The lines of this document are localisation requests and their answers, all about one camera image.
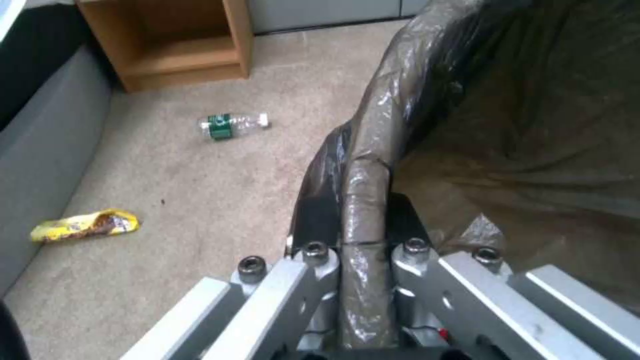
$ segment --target snack wrapper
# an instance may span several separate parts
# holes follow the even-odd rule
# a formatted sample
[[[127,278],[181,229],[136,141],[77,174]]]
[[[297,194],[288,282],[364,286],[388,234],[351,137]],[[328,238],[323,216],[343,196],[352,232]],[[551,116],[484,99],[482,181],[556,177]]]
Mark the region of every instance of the snack wrapper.
[[[138,230],[135,215],[121,209],[105,209],[55,221],[45,221],[31,232],[33,242],[54,242],[95,235],[116,235]]]

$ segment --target trash bag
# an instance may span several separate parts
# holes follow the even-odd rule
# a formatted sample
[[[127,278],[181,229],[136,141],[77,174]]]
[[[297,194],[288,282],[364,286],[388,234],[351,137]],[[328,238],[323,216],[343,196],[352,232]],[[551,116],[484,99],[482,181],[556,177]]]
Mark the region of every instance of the trash bag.
[[[293,234],[309,199],[339,224],[342,346],[397,342],[390,190],[441,254],[491,245],[516,271],[554,264],[640,313],[638,63],[635,0],[431,0],[296,203]]]

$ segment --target beige carpet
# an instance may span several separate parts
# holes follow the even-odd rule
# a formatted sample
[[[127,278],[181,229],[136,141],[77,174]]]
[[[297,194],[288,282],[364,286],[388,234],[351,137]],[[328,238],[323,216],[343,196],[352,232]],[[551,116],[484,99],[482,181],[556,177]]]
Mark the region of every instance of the beige carpet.
[[[33,359],[116,359],[203,276],[250,254],[276,261],[309,161],[356,110],[404,22],[255,40],[249,80],[115,94],[66,214],[108,207],[137,233],[47,245],[6,301]],[[195,120],[269,113],[273,128],[214,143]]]

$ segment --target water bottle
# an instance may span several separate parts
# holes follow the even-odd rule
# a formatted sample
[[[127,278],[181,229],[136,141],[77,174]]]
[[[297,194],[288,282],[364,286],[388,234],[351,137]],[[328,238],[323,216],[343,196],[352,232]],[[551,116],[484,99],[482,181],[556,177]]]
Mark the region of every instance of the water bottle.
[[[198,119],[202,134],[213,140],[237,138],[269,127],[267,114],[219,114]]]

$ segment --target screw head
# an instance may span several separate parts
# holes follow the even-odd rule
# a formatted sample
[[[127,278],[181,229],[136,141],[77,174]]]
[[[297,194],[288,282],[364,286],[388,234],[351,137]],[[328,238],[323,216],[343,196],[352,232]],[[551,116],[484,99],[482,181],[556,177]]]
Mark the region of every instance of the screw head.
[[[503,261],[500,250],[488,246],[477,248],[471,253],[471,256],[493,273],[497,273],[500,270]]]
[[[238,263],[240,280],[247,284],[257,284],[267,275],[267,264],[260,256],[247,256]]]
[[[429,245],[420,238],[410,238],[402,244],[403,253],[406,257],[417,261],[429,258]]]
[[[329,260],[329,248],[325,243],[312,241],[302,248],[302,260],[309,266],[320,266]]]
[[[429,252],[429,245],[427,242],[420,238],[410,238],[403,243],[403,249],[407,254],[422,254]]]

